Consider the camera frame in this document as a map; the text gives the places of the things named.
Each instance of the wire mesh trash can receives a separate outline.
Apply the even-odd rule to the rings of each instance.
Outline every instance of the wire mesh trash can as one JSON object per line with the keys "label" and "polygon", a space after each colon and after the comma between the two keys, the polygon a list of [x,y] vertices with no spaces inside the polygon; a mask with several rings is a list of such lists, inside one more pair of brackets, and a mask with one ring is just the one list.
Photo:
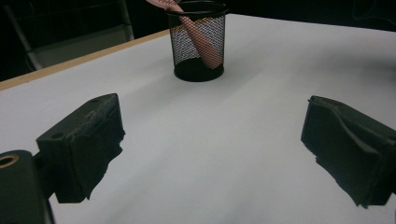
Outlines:
{"label": "wire mesh trash can", "polygon": [[175,76],[203,82],[224,73],[225,15],[228,8],[216,1],[179,3],[183,12],[166,11]]}

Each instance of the white tabletop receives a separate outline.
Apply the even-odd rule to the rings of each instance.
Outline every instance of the white tabletop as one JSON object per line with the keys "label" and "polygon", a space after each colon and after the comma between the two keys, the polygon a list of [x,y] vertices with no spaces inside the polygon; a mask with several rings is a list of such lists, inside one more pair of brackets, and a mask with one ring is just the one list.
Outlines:
{"label": "white tabletop", "polygon": [[92,198],[58,224],[394,223],[357,207],[300,141],[311,95],[396,129],[396,33],[227,15],[225,72],[173,75],[169,35],[0,91],[0,152],[116,92],[125,139]]}

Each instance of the cylindrical object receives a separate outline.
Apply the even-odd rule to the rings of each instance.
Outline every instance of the cylindrical object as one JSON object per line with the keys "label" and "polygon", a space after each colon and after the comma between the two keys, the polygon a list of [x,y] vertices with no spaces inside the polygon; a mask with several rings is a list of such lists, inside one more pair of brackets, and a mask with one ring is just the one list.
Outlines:
{"label": "cylindrical object", "polygon": [[179,3],[183,12],[166,11],[175,75],[202,82],[224,72],[225,15],[228,8],[216,1]]}

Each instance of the container rim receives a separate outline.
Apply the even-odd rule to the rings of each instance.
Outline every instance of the container rim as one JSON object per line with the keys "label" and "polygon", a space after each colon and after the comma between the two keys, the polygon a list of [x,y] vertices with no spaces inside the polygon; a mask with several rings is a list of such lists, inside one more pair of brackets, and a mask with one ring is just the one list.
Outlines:
{"label": "container rim", "polygon": [[170,15],[170,16],[208,16],[208,15],[218,15],[218,14],[226,14],[228,12],[228,7],[218,1],[210,1],[210,0],[205,0],[205,1],[186,1],[186,2],[181,2],[179,3],[180,6],[183,5],[192,5],[192,4],[201,4],[201,3],[210,3],[210,4],[216,4],[218,6],[221,6],[221,8],[217,10],[207,10],[207,11],[193,11],[193,12],[176,12],[176,11],[168,11],[165,10],[165,13]]}

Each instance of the mesh pencil cup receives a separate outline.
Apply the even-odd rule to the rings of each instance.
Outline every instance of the mesh pencil cup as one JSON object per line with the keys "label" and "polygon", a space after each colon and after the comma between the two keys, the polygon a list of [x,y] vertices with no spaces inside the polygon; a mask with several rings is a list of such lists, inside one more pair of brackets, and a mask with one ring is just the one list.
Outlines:
{"label": "mesh pencil cup", "polygon": [[175,76],[203,82],[224,73],[225,15],[228,8],[216,1],[179,3],[183,12],[166,11]]}

